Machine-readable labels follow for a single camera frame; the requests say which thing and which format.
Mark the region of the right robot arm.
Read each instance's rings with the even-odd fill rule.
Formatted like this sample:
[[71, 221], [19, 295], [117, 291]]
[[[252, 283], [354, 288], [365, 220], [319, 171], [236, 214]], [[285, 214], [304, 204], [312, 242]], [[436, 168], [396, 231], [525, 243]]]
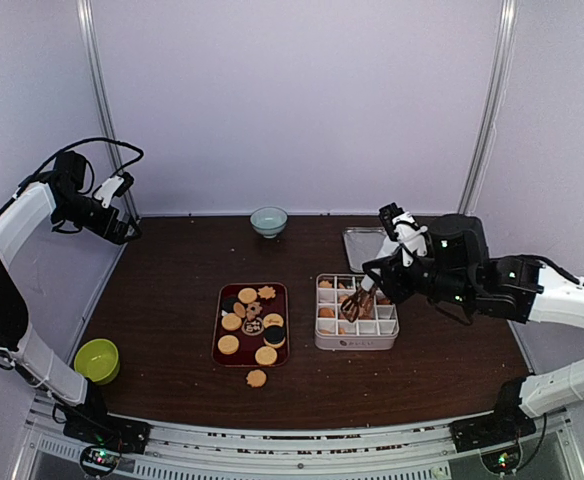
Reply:
[[[419, 225], [394, 204], [380, 210], [386, 238], [376, 258], [363, 265], [358, 290], [379, 289], [399, 305], [414, 294], [440, 313], [462, 310], [526, 324], [554, 323], [584, 329], [584, 277], [577, 277], [541, 255], [492, 258], [482, 222], [446, 214]], [[584, 359], [541, 375], [505, 383], [495, 412], [485, 419], [491, 440], [507, 440], [529, 418], [584, 400]]]

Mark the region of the white divided cookie tin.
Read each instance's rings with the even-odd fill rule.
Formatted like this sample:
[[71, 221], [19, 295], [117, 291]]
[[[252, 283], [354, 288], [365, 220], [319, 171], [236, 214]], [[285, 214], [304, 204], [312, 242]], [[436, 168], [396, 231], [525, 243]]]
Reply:
[[368, 293], [368, 307], [350, 321], [343, 304], [365, 279], [360, 274], [321, 274], [316, 280], [315, 346], [325, 351], [386, 351], [400, 331], [396, 307], [375, 287]]

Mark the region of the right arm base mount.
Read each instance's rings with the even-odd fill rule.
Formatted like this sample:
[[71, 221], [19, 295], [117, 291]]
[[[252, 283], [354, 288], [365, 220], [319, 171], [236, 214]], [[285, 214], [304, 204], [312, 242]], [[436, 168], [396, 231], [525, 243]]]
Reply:
[[449, 428], [458, 453], [515, 442], [536, 432], [535, 421], [518, 407], [456, 420]]

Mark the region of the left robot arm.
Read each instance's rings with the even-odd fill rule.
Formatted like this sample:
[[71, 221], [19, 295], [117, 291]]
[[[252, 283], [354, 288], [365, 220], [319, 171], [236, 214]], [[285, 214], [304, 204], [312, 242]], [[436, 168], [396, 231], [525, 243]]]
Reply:
[[32, 387], [70, 406], [85, 404], [90, 382], [37, 332], [13, 263], [43, 223], [55, 231], [70, 223], [114, 245], [140, 237], [138, 222], [114, 204], [133, 185], [133, 176], [119, 169], [88, 193], [87, 168], [78, 152], [61, 151], [28, 176], [0, 209], [0, 367], [17, 370]]

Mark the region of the metal food tongs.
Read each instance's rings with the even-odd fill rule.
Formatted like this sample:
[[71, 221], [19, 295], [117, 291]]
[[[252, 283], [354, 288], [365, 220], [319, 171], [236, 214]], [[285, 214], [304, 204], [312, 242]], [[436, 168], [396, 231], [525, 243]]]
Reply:
[[[393, 254], [397, 244], [387, 236], [377, 245], [374, 256], [365, 257], [362, 264]], [[340, 312], [350, 323], [369, 317], [374, 307], [378, 287], [370, 274], [365, 274], [353, 293], [340, 303]]]

